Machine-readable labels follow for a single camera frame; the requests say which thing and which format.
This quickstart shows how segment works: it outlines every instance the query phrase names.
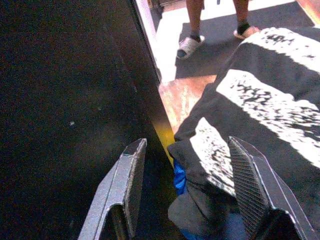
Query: person's leg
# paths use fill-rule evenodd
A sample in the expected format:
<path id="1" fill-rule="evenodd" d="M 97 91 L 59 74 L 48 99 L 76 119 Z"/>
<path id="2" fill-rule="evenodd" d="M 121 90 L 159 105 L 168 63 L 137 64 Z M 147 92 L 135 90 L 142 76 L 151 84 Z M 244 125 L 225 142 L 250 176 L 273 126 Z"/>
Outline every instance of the person's leg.
<path id="1" fill-rule="evenodd" d="M 191 33 L 189 37 L 186 37 L 182 42 L 180 42 L 180 48 L 176 53 L 176 56 L 179 59 L 183 60 L 190 57 L 205 40 L 205 38 L 199 34 L 200 15 L 203 7 L 203 1 L 204 0 L 186 0 Z"/>
<path id="2" fill-rule="evenodd" d="M 186 0 L 186 9 L 188 10 L 191 33 L 190 38 L 200 42 L 200 15 L 204 0 Z"/>
<path id="3" fill-rule="evenodd" d="M 237 29 L 233 33 L 234 36 L 240 39 L 245 39 L 250 35 L 259 32 L 259 29 L 255 26 L 250 26 L 248 23 L 248 4 L 249 0 L 233 0 L 236 19 L 237 19 Z"/>
<path id="4" fill-rule="evenodd" d="M 242 35 L 249 27 L 248 23 L 248 4 L 249 0 L 233 0 L 238 23 L 237 32 Z"/>

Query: foot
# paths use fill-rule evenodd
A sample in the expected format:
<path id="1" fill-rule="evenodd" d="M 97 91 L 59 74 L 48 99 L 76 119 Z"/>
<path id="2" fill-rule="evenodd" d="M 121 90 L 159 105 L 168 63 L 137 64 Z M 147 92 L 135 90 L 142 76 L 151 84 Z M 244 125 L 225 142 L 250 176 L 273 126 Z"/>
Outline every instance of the foot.
<path id="1" fill-rule="evenodd" d="M 176 57 L 181 60 L 189 58 L 204 41 L 204 36 L 200 36 L 200 41 L 197 41 L 191 37 L 186 37 L 180 42 L 180 48 L 178 49 Z"/>
<path id="2" fill-rule="evenodd" d="M 259 33 L 260 29 L 255 26 L 250 26 L 247 30 L 245 30 L 242 34 L 238 34 L 237 30 L 234 30 L 233 35 L 241 40 L 244 40 L 250 37 L 252 34 Z"/>

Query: white slipper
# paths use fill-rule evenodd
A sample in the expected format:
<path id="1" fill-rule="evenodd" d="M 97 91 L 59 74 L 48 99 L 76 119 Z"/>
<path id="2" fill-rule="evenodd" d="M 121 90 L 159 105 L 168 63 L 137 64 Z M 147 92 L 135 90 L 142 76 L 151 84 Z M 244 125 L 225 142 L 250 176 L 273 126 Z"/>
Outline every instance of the white slipper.
<path id="1" fill-rule="evenodd" d="M 189 58 L 197 48 L 199 48 L 205 41 L 205 37 L 204 36 L 200 36 L 200 42 L 192 39 L 191 37 L 186 37 L 184 40 L 182 40 L 179 44 L 180 44 L 180 48 L 179 50 L 182 50 L 186 53 L 186 55 L 184 56 L 176 56 L 178 59 L 181 60 L 185 60 L 187 58 Z"/>

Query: wooden floor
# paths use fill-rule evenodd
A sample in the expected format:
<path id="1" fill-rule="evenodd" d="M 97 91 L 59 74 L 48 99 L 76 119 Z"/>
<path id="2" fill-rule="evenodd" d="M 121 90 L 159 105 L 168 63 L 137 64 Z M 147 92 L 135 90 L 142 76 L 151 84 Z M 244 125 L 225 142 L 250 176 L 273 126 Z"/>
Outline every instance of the wooden floor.
<path id="1" fill-rule="evenodd" d="M 160 85 L 159 93 L 174 133 L 188 117 L 191 109 L 201 97 L 205 86 L 208 83 L 213 83 L 216 76 L 178 78 Z"/>
<path id="2" fill-rule="evenodd" d="M 296 0 L 302 9 L 310 16 L 313 22 L 320 24 L 320 1 L 319 0 Z"/>

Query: gray carpet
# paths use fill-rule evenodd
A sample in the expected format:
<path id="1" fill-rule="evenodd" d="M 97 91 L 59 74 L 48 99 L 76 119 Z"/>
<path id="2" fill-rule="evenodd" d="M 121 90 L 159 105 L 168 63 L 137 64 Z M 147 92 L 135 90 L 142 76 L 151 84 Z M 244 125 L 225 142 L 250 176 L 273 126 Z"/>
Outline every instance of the gray carpet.
<path id="1" fill-rule="evenodd" d="M 297 2 L 250 11 L 248 20 L 260 29 L 314 25 Z M 189 59 L 176 60 L 176 78 L 216 75 L 241 42 L 233 36 L 236 27 L 235 14 L 201 21 L 205 42 Z M 184 23 L 180 40 L 189 33 L 190 25 Z"/>

